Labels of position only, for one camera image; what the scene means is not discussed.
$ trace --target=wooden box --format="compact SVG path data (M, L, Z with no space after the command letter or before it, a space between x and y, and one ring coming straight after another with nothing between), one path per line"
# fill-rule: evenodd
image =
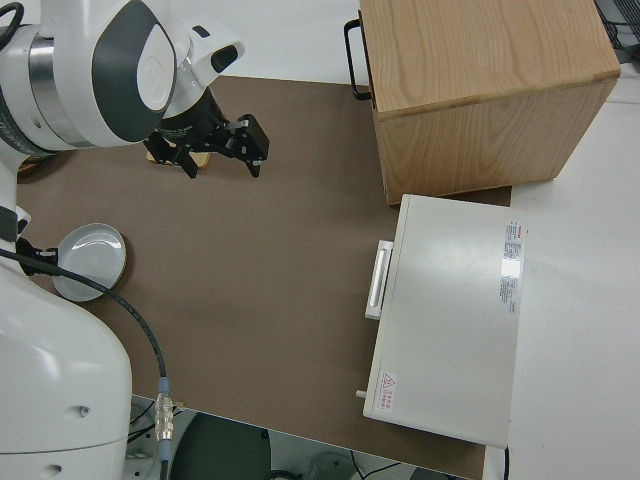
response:
M360 0L389 204L558 175L615 85L592 0Z

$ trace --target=box handle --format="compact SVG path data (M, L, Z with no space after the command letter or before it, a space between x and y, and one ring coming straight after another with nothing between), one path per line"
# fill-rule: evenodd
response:
M384 299L385 287L387 286L387 276L389 275L392 251L393 242L387 242L385 240L378 242L376 263L373 266L369 298L367 299L367 308L364 314L365 317L372 320L380 320L382 316L382 301Z
M349 32L354 28L362 28L360 19L350 20L344 25L344 44L347 49L347 63L349 64L349 77L351 78L351 91L356 100L371 100L371 92L361 92L356 86L356 76L353 71L353 57L351 55L351 43L349 42Z

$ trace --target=black handle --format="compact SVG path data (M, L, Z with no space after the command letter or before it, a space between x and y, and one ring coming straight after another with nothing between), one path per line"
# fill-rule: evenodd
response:
M371 100L371 92L360 92L356 87L356 76L353 72L353 57L351 56L351 44L349 43L349 32L354 28L361 28L360 19L350 20L344 26L344 44L347 48L347 63L349 64L349 76L351 77L351 90L356 100Z

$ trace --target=white bowl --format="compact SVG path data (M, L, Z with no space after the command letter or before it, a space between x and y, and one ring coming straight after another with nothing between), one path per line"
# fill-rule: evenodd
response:
M103 223L75 229L58 245L58 266L90 278L107 288L122 276L127 251L122 235ZM56 290L67 300L87 302L102 295L98 290L62 276L53 277Z

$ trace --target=power cord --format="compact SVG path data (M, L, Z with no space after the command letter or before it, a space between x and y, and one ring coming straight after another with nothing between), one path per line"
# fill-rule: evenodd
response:
M351 453L351 462L353 463L353 467L356 469L356 472L358 473L360 480L364 480L365 478L373 475L374 473L382 472L384 470L388 470L390 468L397 467L398 465L400 465L400 462L392 463L390 465L387 465L386 467L378 468L376 470L371 470L369 473L365 474L365 473L362 473L362 471L360 471L360 468L356 463L356 456L353 453L353 450L349 450L349 453Z
M504 449L504 476L502 477L504 480L509 480L509 447Z
M180 410L179 412L175 413L173 415L173 418L177 417L178 415L180 415L183 412L183 410ZM147 432L150 432L151 430L153 430L153 428L155 427L155 423L149 425L148 427L144 427L141 428L139 430L136 430L134 432L129 432L129 439L127 440L127 443L132 443L134 441L136 441L138 438L140 438L142 435L144 435Z
M133 307L133 305L127 302L124 298L122 298L120 295L118 295L116 292L114 292L110 288L107 288L104 285L100 285L99 283L94 282L90 278L84 277L82 275L78 275L77 273L70 272L56 265L50 265L46 262L36 260L26 255L20 255L18 253L13 253L4 249L0 249L0 257L13 260L15 262L20 263L20 265L26 265L27 267L34 268L48 275L59 275L62 277L67 277L71 280L75 280L76 282L82 283L83 285L86 285L95 290L98 290L99 292L104 293L109 298L117 302L121 307L123 307L127 312L129 312L129 314L133 318L135 318L135 320L138 322L138 325L140 325L140 327L146 334L147 339L149 340L149 343L153 348L153 351L156 356L156 361L158 363L158 370L160 372L160 380L158 381L159 394L158 394L158 399L154 402L156 404L155 427L156 427L156 438L158 440L158 456L160 458L160 465L161 465L160 480L168 480L169 460L171 460L171 446L169 445L169 443L171 442L171 438L173 435L173 402L169 397L169 379L167 378L167 370L164 364L162 350L160 349L160 345L158 344L158 341L156 340L156 337L151 331L151 327L149 327L149 324L146 322L146 320L142 317L142 315L140 315L140 313L138 313L138 311Z
M154 400L154 401L152 401L152 402L149 404L149 406L148 406L147 408L145 408L145 409L142 411L142 413L141 413L140 415L138 415L136 418L134 418L133 420L131 420L131 421L129 422L129 425L133 425L133 424L134 424L134 423L136 423L138 420L140 420L142 417L144 417L144 416L147 414L147 412L149 411L149 409L150 409L151 407L153 407L153 404L154 404L154 403L156 403L156 401L155 401L155 400Z

